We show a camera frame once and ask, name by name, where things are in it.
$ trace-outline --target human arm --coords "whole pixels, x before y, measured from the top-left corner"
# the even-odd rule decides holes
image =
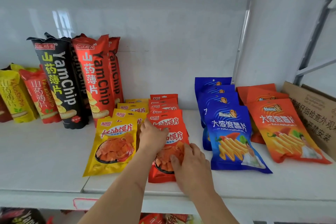
[[[149,170],[164,147],[168,130],[159,131],[149,120],[141,125],[139,150],[107,191],[78,224],[135,224],[139,222]]]
[[[216,193],[210,162],[195,144],[184,144],[184,160],[170,156],[177,184],[194,203],[204,224],[239,224]]]

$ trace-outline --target hand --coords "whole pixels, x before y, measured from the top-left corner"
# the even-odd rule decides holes
[[[168,129],[160,131],[148,119],[145,119],[140,129],[139,150],[156,155],[166,144]]]
[[[193,201],[199,193],[216,193],[210,168],[210,162],[197,145],[184,144],[184,160],[180,165],[176,156],[171,155],[170,160],[175,172],[176,182],[180,190]]]

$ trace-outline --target cardboard box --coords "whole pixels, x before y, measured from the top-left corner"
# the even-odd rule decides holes
[[[289,82],[281,92],[289,94],[300,119],[315,143],[336,161],[336,101],[309,86]]]

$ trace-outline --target left hand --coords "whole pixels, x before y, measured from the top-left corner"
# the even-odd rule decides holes
[[[141,124],[139,150],[156,155],[165,146],[168,133],[168,129],[160,131],[145,119]]]

